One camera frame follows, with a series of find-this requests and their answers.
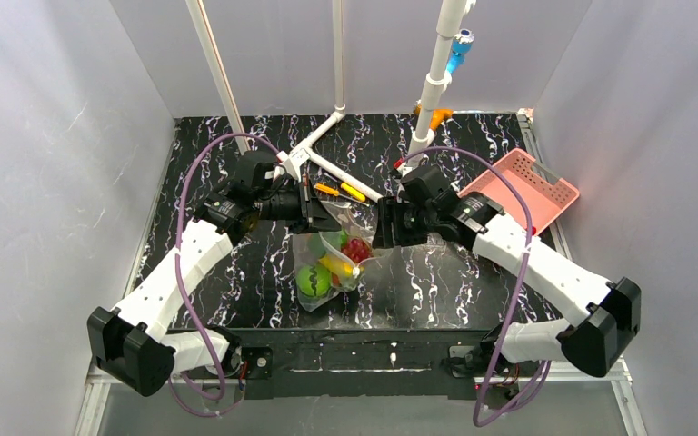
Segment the clear polka dot zip bag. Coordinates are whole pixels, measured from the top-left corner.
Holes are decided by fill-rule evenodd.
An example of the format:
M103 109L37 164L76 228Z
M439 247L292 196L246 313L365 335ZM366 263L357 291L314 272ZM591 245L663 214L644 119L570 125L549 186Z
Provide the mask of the clear polka dot zip bag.
M360 225L347 202L328 202L328 212L341 229L335 232L296 234L294 277L299 304L308 312L354 291L366 273L380 267L389 249L373 248L373 233Z

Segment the yellow toy banana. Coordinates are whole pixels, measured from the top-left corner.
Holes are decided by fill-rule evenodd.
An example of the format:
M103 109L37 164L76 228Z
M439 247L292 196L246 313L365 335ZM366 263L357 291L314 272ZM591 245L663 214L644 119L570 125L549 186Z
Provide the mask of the yellow toy banana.
M354 278L354 265L351 262L346 262L332 254L325 255L318 262L339 280Z

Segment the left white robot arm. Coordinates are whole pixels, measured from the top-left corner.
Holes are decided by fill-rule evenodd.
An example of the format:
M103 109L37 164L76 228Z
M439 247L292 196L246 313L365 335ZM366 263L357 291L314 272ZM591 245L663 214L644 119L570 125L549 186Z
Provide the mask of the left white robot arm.
M341 228L307 176L286 173L268 152L243 154L233 175L188 223L179 223L174 247L141 284L112 309L91 313L86 325L95 366L144 397L200 367L235 374L243 363L238 336L223 327L168 328L204 277L261 221L283 222L296 234Z

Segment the green toy bell pepper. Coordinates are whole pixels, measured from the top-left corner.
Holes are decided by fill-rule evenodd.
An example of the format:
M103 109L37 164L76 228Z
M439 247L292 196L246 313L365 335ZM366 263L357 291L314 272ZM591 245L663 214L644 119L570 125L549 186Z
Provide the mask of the green toy bell pepper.
M307 247L309 253L316 259L324 257L328 248L332 247L340 251L347 243L348 233L344 230L339 232L313 233L309 235Z

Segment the green toy watermelon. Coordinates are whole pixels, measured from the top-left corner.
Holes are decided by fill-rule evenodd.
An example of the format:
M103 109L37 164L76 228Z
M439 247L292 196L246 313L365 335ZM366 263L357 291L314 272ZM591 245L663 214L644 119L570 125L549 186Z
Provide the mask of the green toy watermelon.
M309 298L325 297L332 284L332 274L321 264L304 265L296 275L299 292Z

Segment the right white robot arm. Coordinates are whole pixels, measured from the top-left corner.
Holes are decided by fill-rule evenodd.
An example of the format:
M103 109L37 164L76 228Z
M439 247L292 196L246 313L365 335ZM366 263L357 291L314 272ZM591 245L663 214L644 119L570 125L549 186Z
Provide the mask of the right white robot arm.
M512 322L484 336L483 352L504 363L569 362L605 376L640 331L642 290L627 277L611 281L585 270L527 231L493 198L459 194L437 167L402 179L403 196L377 204L376 249L426 243L432 233L515 274L562 315L551 322Z

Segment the red toy grapes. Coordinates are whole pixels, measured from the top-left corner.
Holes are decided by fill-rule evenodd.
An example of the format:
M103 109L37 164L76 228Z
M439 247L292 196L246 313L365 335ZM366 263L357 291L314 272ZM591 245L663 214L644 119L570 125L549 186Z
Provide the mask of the red toy grapes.
M361 262L373 256L372 247L361 238L351 238L342 247L341 253L346 256L352 264L359 265Z

